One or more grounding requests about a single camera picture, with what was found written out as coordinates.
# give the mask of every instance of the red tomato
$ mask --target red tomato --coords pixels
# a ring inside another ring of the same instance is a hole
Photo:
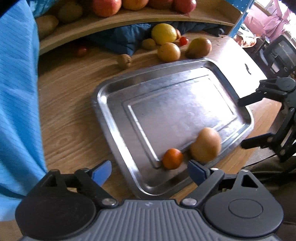
[[[86,47],[80,47],[77,51],[78,57],[84,57],[87,54],[87,48]]]
[[[184,45],[188,44],[189,40],[186,37],[181,37],[179,42],[180,42],[180,46],[184,46]]]

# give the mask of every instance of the striped blue cloth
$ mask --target striped blue cloth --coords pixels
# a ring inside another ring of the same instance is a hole
[[[38,112],[39,39],[34,15],[50,4],[40,2],[38,7],[36,1],[20,0],[0,18],[0,221],[14,219],[21,198],[47,172]]]

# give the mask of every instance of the black chair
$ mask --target black chair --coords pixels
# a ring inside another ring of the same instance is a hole
[[[271,71],[269,77],[288,77],[296,70],[296,49],[283,35],[271,42],[263,55]]]

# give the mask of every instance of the tray rim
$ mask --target tray rim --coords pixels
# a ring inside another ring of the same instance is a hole
[[[174,195],[175,193],[177,193],[178,191],[182,190],[185,186],[189,185],[190,183],[192,183],[191,178],[188,176],[187,178],[185,178],[184,180],[182,180],[181,182],[179,182],[176,186],[178,186],[178,190],[174,191],[173,188],[167,190],[166,192],[156,195],[156,194],[151,194],[146,192],[141,185],[139,184],[135,174],[133,172],[130,171],[129,167],[126,165],[125,160],[112,136],[112,133],[110,131],[110,128],[108,126],[108,123],[106,121],[106,118],[104,116],[104,112],[102,111],[102,109],[100,108],[100,104],[98,103],[98,98],[101,95],[101,93],[104,91],[104,88],[106,88],[109,84],[111,83],[115,83],[117,81],[123,81],[124,79],[128,79],[128,78],[133,78],[137,75],[140,74],[144,74],[144,73],[148,73],[150,71],[155,71],[155,70],[159,70],[162,68],[169,68],[171,66],[176,66],[176,65],[183,65],[186,63],[194,63],[194,62],[201,62],[201,61],[208,61],[211,62],[212,64],[214,64],[219,70],[220,72],[224,75],[224,73],[222,72],[222,70],[219,68],[219,66],[217,65],[217,63],[209,58],[200,58],[200,59],[190,59],[190,60],[181,60],[181,61],[176,61],[176,62],[172,62],[172,63],[165,63],[165,64],[159,64],[156,66],[152,66],[152,67],[148,67],[148,68],[142,68],[142,69],[138,69],[132,72],[128,72],[128,73],[124,73],[123,75],[119,75],[119,76],[115,76],[112,77],[110,79],[107,79],[105,81],[103,81],[102,83],[100,83],[94,90],[94,93],[92,95],[92,107],[96,113],[96,116],[99,120],[101,129],[104,133],[104,136],[107,140],[107,143],[109,145],[109,148],[112,152],[112,154],[114,155],[114,158],[121,170],[122,175],[124,176],[124,178],[126,179],[131,191],[133,192],[134,195],[136,195],[137,197],[141,198],[141,199],[159,199],[163,196],[166,197],[170,197],[172,195]],[[229,85],[231,86],[232,90],[234,91],[233,93],[231,93],[232,97],[235,97],[236,99],[239,99],[238,94],[236,93],[235,89],[233,88],[233,86],[230,84],[229,80],[227,79]],[[245,139],[253,130],[254,128],[254,117],[249,109],[249,107],[244,107],[250,117],[250,125],[235,139],[233,140],[233,142],[231,142],[231,144],[224,149],[224,151],[219,155],[220,159],[222,160],[223,158],[225,158],[231,151],[233,151],[238,145],[239,143]],[[214,166],[212,161],[207,163],[205,165],[206,168],[210,168]]]

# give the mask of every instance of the circular black cover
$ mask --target circular black cover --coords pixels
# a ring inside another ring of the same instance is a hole
[[[206,219],[221,232],[239,238],[262,237],[278,229],[283,210],[271,195],[242,196],[231,191],[212,196],[205,204]]]
[[[25,197],[15,212],[24,235],[39,240],[61,240],[88,226],[96,214],[93,201],[79,193]]]
[[[296,82],[294,79],[291,78],[279,78],[276,80],[276,84],[282,91],[291,91],[294,90],[296,87]]]

